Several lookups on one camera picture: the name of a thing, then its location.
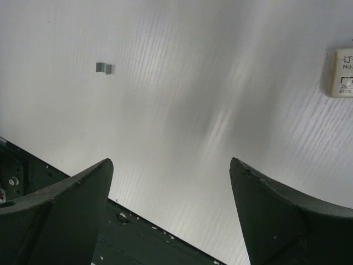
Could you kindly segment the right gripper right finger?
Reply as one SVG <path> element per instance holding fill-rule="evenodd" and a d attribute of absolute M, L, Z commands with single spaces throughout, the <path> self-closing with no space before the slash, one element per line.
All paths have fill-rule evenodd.
<path fill-rule="evenodd" d="M 251 264 L 352 264 L 352 209 L 233 158 L 230 179 Z"/>

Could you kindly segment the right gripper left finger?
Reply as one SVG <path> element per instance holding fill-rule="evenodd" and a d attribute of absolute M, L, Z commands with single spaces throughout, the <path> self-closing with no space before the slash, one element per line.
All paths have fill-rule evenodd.
<path fill-rule="evenodd" d="M 113 170 L 106 158 L 1 204 L 1 264 L 91 264 Z"/>

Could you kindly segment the small grey staple strip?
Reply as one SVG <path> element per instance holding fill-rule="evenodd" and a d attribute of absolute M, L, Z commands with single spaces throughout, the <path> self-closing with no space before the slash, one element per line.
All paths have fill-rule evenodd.
<path fill-rule="evenodd" d="M 109 63 L 104 63 L 104 62 L 97 62 L 95 71 L 105 73 L 106 75 L 112 75 L 113 65 Z"/>

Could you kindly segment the small white staple box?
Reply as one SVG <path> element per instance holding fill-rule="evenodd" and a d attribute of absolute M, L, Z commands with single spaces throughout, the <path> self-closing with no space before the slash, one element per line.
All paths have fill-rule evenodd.
<path fill-rule="evenodd" d="M 325 52 L 320 90 L 329 98 L 352 98 L 352 48 L 330 48 Z"/>

